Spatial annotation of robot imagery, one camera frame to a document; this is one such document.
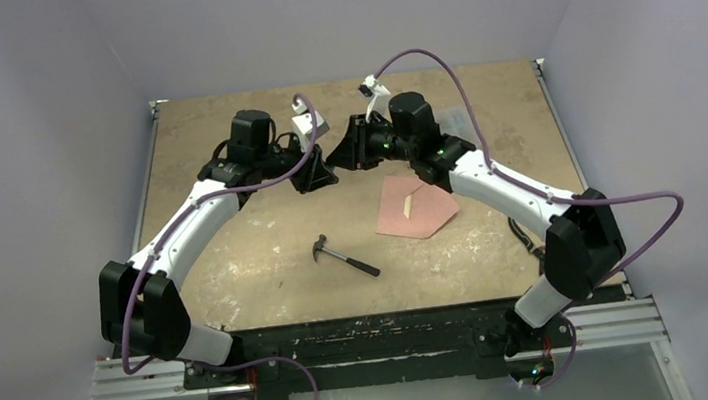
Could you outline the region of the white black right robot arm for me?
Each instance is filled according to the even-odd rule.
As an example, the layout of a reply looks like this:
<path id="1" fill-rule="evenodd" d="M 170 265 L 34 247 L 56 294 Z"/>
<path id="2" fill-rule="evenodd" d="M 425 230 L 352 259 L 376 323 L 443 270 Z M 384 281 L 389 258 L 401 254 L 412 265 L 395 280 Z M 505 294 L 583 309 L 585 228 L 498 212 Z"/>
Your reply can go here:
<path id="1" fill-rule="evenodd" d="M 532 348 L 553 317 L 588 298 L 625 256 L 605 196 L 592 188 L 577 195 L 488 163 L 475 144 L 442 132 L 422 94 L 397 94 L 388 105 L 387 117 L 371 111 L 350 118 L 328 166 L 357 171 L 405 161 L 423 182 L 488 205 L 542 238 L 543 274 L 509 311 L 506 325 L 513 344 Z"/>

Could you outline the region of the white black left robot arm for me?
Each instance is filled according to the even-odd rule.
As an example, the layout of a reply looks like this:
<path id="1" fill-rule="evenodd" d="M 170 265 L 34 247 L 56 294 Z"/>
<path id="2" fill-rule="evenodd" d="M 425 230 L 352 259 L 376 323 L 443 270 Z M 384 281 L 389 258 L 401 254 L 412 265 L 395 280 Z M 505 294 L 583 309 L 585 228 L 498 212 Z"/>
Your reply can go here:
<path id="1" fill-rule="evenodd" d="M 146 361 L 206 363 L 209 375 L 225 385 L 244 376 L 245 355 L 233 350 L 236 337 L 194 324 L 180 290 L 213 236 L 252 194 L 287 180 L 302 194 L 337 183 L 316 143 L 326 131 L 324 119 L 303 94 L 291 102 L 293 128 L 287 145 L 280 145 L 269 113 L 239 110 L 231 119 L 229 137 L 215 147 L 168 224 L 130 259 L 102 268 L 101 334 L 120 348 L 127 374 L 143 368 L 130 358 L 140 354 Z"/>

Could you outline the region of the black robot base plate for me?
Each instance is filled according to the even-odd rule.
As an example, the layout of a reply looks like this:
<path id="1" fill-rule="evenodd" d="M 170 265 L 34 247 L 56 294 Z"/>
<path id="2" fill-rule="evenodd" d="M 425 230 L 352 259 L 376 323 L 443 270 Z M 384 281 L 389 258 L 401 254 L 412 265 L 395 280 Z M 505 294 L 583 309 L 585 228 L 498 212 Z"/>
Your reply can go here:
<path id="1" fill-rule="evenodd" d="M 582 340 L 580 319 L 563 314 L 523 338 L 511 337 L 511 298 L 237 332 L 223 370 L 186 363 L 186 391 L 215 400 L 237 386 L 257 400 L 472 376 L 551 375 L 553 359 Z"/>

